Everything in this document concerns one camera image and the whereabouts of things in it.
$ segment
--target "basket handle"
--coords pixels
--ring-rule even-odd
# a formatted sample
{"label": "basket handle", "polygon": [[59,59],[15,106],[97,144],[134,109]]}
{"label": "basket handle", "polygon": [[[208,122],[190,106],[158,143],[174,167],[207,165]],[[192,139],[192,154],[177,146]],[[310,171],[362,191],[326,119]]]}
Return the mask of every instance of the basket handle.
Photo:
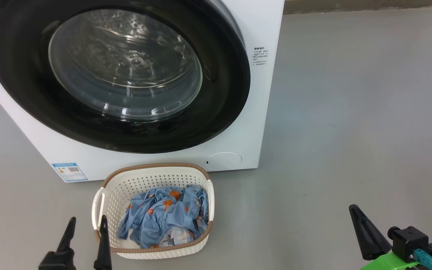
{"label": "basket handle", "polygon": [[[103,191],[104,191],[104,187],[100,188],[96,192],[96,195],[94,195],[94,199],[93,199],[93,209],[91,211],[91,220],[93,221],[93,229],[95,229],[95,230],[99,230],[99,224],[101,224],[101,217],[103,217],[103,203],[104,203],[104,197],[105,197]],[[99,209],[98,220],[96,220],[96,211],[97,211],[96,208],[98,207],[99,198],[101,198],[101,206]]]}
{"label": "basket handle", "polygon": [[215,218],[215,190],[213,182],[208,179],[207,193],[209,194],[209,221]]}

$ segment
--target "washing machine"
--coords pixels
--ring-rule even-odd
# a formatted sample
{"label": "washing machine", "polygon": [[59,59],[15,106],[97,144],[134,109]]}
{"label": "washing machine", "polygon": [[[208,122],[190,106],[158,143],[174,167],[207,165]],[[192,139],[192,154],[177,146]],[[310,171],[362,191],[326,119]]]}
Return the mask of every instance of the washing machine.
{"label": "washing machine", "polygon": [[283,4],[0,0],[0,104],[66,182],[257,168]]}

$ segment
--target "clothes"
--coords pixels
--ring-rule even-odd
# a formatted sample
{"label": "clothes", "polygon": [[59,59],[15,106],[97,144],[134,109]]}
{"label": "clothes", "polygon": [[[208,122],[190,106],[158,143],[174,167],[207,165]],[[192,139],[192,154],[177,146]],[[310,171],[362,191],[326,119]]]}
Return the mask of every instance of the clothes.
{"label": "clothes", "polygon": [[118,237],[141,248],[180,245],[199,238],[208,222],[207,193],[199,186],[158,187],[130,200]]}

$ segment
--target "teal connector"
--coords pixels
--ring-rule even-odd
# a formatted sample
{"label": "teal connector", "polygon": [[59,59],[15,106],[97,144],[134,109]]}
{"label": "teal connector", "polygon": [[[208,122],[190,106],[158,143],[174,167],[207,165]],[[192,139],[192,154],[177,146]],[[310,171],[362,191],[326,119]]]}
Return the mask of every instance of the teal connector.
{"label": "teal connector", "polygon": [[424,267],[432,270],[432,256],[418,248],[414,251],[414,260]]}

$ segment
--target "white plastic basket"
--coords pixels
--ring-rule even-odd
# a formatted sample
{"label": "white plastic basket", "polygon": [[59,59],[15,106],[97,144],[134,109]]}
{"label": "white plastic basket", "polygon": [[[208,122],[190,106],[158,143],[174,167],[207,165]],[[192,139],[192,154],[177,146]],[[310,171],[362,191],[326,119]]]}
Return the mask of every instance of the white plastic basket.
{"label": "white plastic basket", "polygon": [[[147,192],[158,186],[198,185],[208,193],[209,223],[198,239],[177,246],[140,248],[134,241],[116,236],[121,217],[129,201],[136,194]],[[157,163],[119,169],[112,173],[96,192],[91,218],[96,238],[100,239],[101,217],[108,219],[109,244],[111,251],[129,259],[163,259],[190,255],[200,251],[208,241],[215,213],[213,183],[209,174],[201,167],[189,163]]]}

